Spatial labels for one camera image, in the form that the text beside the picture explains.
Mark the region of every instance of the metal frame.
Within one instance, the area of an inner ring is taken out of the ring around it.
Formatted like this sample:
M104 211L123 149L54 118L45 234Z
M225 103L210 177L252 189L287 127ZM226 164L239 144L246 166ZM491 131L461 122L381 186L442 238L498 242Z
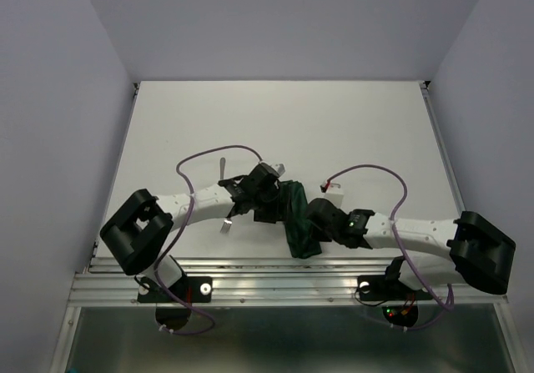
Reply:
M59 331L58 343L53 353L52 364L50 365L50 373L64 373L67 369L68 358L70 350L73 347L74 336L78 328L78 322L82 308L67 307L61 330Z
M74 277L68 300L72 307L153 306L137 303L139 286L131 278L113 272L112 260L100 260L99 274ZM360 275L383 274L390 258L307 260L179 260L188 275L210 275L214 279L211 307L358 305L354 293ZM447 288L436 288L446 297ZM459 304L495 304L506 300L455 286ZM420 303L432 304L433 301Z
M420 86L456 208L461 212L464 204L431 107L428 90L425 84L421 83ZM203 305L204 308L357 306L360 304L354 300L358 285L356 277L383 273L390 264L390 258L306 261L186 259L179 260L179 263L188 275L210 275L214 278L212 302ZM93 257L86 272L74 276L50 371L64 373L82 307L154 307L137 302L138 289L137 284L122 273L113 258ZM435 290L438 295L446 296L445 286ZM433 301L421 303L432 304ZM455 285L455 303L493 304L513 369L515 372L529 371L505 296L488 295L467 285Z

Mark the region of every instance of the black mounting base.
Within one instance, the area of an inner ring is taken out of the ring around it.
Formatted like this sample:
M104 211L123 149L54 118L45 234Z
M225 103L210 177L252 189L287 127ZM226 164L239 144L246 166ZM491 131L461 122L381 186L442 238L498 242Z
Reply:
M432 297L425 291L411 290L397 280L386 280L384 275L361 275L358 277L358 283L360 283L358 295L362 302L406 300L406 298L412 294L415 294L416 300L432 299Z
M204 295L200 291L200 286L207 284L213 289L213 279L209 276L187 276L185 280L180 280L177 284L169 289L184 302L190 304L208 304L211 302L211 291ZM151 290L145 295L138 294L137 301L140 304L170 304L173 301L163 292L151 279L143 277L140 279L143 285L148 286Z

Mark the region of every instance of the green cloth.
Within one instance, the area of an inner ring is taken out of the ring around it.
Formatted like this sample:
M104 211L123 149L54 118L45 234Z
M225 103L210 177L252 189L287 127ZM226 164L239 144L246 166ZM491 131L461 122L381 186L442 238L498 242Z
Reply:
M290 246L291 256L308 259L322 252L320 243L310 238L311 222L305 218L306 192L298 181L280 183L280 203L285 205L285 237Z

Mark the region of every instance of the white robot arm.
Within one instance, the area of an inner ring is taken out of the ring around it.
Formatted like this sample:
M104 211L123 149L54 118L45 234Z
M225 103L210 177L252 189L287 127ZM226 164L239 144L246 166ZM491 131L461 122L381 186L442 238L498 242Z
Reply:
M411 258L420 276L430 286L468 284L486 293L507 291L516 244L497 227L473 212L459 219L395 219L368 209L345 213L338 184L325 190L325 197L313 199L306 217L315 227L315 239L335 241L348 248L399 249L393 232L407 251L422 253ZM359 277L370 283L365 300L403 300L423 287L403 257L395 258L381 276Z
M187 219L191 197L193 212L186 224L222 219L261 210L278 193L283 164L260 162L245 176L219 181L194 194L153 196L146 189L134 192L100 230L100 237L126 275L144 275L156 282L154 266L171 231ZM158 266L159 278L172 289L184 272L170 255Z

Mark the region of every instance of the purple cable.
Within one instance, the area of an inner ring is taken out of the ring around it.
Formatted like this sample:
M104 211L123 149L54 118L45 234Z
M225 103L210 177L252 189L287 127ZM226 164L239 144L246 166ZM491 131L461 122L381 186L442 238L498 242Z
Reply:
M402 242L402 239L399 236L399 232L397 231L397 228L395 226L395 215L396 215L397 211L399 210L399 208L402 206L402 204L404 204L406 198L408 197L408 186L406 185L405 180L403 180L402 177L400 175L398 175L395 171L393 171L391 169L388 169L386 167L383 167L383 166L379 166L378 164L358 164L356 166L349 167L348 169L341 170L339 173L336 173L336 174L332 175L326 181L327 181L328 184L330 184L332 179L335 179L336 177L339 177L342 174L348 173L349 171L352 171L352 170L364 169L364 168L378 169L378 170L385 171L386 173L389 173L389 174L393 175L395 178L397 178L400 181L404 193L402 195L402 198L400 198L399 202L397 202L397 204L395 205L395 207L393 208L393 210L391 211L391 214L390 214L391 229L393 231L393 236L395 237L395 241L396 241L397 245L399 246L400 252L402 252L402 255L404 256L404 259L406 260L406 263L410 266L411 270L414 272L414 275L417 277L417 279L423 284L423 287L425 287L426 291L428 291L428 293L432 296L432 298L436 301L436 303L443 310L446 310L446 311L449 311L449 312L452 311L454 309L454 294L452 293L452 287L449 285L449 296L447 296L446 302L443 302L436 295L436 293L434 292L434 290L432 289L432 287L430 286L428 281L426 281L426 279L421 275L419 270L414 265L413 261L411 260L410 256L408 255L406 247L404 246L404 243Z
M191 183L191 180L189 179L189 177L187 175L185 175L180 170L182 165L184 163L186 163L186 162L189 162L191 159L198 158L199 156L204 156L205 154L212 154L213 152L219 152L220 150L235 149L235 148L249 150L250 152L252 152L253 154L255 154L258 157L259 161L262 160L262 158L259 155L259 153L256 152L255 150L253 150L252 148L249 148L248 146L244 146L244 145L227 145L227 146L221 146L219 148L205 150L204 152L199 152L197 154L193 154L193 155L189 156L188 158L185 158L184 160L180 161L176 165L176 173L178 173L178 175L181 176L185 180L185 183L187 184L187 186L189 188L189 192L190 192L191 195L194 194L193 183ZM206 319L209 320L210 325L208 327L202 329L202 330L188 331L188 332L173 331L173 330L168 329L167 327L164 327L163 325L160 326L161 330L165 330L168 333L173 334L173 335L198 335L198 334L203 334L206 331L210 331L211 329L213 329L215 327L215 318L211 314L209 314L208 312L206 312L204 310L201 310L199 308L196 308L196 307L188 304L187 302L181 300L178 296L173 294L169 290L169 288L164 284L164 282L161 280L161 277L159 276L159 272L158 272L158 268L159 268L159 265L161 265L161 261L164 259L165 256L167 256L167 254L170 252L170 250L176 245L176 243L178 242L179 238L184 233L185 227L187 226L189 220L191 219L191 214L193 213L193 208L194 208L194 197L191 196L190 198L191 198L191 200L189 201L189 207L187 209L187 213L185 215L184 222L182 223L182 225L180 225L178 233L176 233L176 236L174 237L174 239L171 241L169 246L161 253L161 255L156 260L156 263L154 264L154 276L156 277L156 280L158 281L158 285L161 287L161 289L164 291L164 293L167 294L167 296L171 300L173 300L175 302L178 302L179 304L181 304L185 308L191 310L192 312L195 312L195 313L197 313L199 315L202 315L203 317L205 317Z

